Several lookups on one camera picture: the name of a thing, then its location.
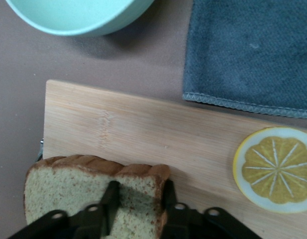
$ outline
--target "lemon segment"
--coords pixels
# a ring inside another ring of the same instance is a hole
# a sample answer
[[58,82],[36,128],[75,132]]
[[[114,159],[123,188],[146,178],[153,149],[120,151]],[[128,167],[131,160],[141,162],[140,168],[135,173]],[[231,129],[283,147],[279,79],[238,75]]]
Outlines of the lemon segment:
[[288,127],[253,133],[235,154],[233,175],[241,192],[264,209],[307,210],[307,134]]

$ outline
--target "light green bowl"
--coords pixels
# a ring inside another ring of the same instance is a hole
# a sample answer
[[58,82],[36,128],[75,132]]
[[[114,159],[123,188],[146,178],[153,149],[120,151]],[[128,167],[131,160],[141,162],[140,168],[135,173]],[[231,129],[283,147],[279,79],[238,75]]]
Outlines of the light green bowl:
[[6,0],[31,26],[61,36],[97,36],[120,30],[154,0]]

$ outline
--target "wooden cutting board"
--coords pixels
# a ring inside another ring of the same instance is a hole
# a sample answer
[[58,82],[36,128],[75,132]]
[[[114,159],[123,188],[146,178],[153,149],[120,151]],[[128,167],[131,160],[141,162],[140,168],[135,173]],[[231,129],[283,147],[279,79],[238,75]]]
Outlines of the wooden cutting board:
[[180,202],[222,207],[264,239],[307,239],[307,212],[251,203],[233,179],[242,140],[273,123],[50,80],[44,158],[93,154],[123,164],[168,164]]

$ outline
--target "bowl rim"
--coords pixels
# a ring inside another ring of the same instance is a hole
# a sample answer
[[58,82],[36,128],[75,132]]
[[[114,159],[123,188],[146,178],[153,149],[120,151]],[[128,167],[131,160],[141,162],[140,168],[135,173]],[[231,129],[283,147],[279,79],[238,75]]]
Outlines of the bowl rim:
[[128,2],[128,4],[126,4],[124,7],[122,7],[119,11],[115,12],[115,14],[113,16],[108,17],[105,20],[102,20],[99,23],[95,23],[92,24],[90,26],[87,27],[81,27],[81,28],[77,28],[77,29],[73,29],[73,30],[55,30],[52,28],[48,28],[45,27],[43,25],[40,25],[36,22],[34,22],[33,20],[31,20],[30,18],[28,18],[26,15],[24,15],[12,2],[12,0],[6,0],[6,2],[8,3],[8,5],[12,8],[12,10],[21,18],[23,19],[25,22],[27,22],[29,25],[31,25],[32,27],[41,30],[43,32],[49,33],[49,34],[53,34],[53,35],[59,35],[59,36],[77,36],[77,35],[84,35],[84,34],[88,34],[91,33],[99,28],[102,28],[104,26],[106,26],[108,23],[111,23],[112,21],[114,21],[118,16],[120,16],[122,13],[124,13],[132,4],[134,4],[135,2],[141,2],[141,3],[148,3],[148,6],[151,5],[151,3],[154,0],[130,0]]

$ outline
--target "bread slice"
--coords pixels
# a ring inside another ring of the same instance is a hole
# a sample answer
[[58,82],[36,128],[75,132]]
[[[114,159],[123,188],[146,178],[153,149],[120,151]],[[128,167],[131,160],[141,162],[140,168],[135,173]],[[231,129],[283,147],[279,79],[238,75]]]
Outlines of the bread slice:
[[60,209],[74,215],[98,202],[108,183],[120,185],[121,207],[107,239],[157,239],[165,223],[161,197],[167,165],[122,164],[91,155],[52,157],[28,171],[24,190],[27,223]]

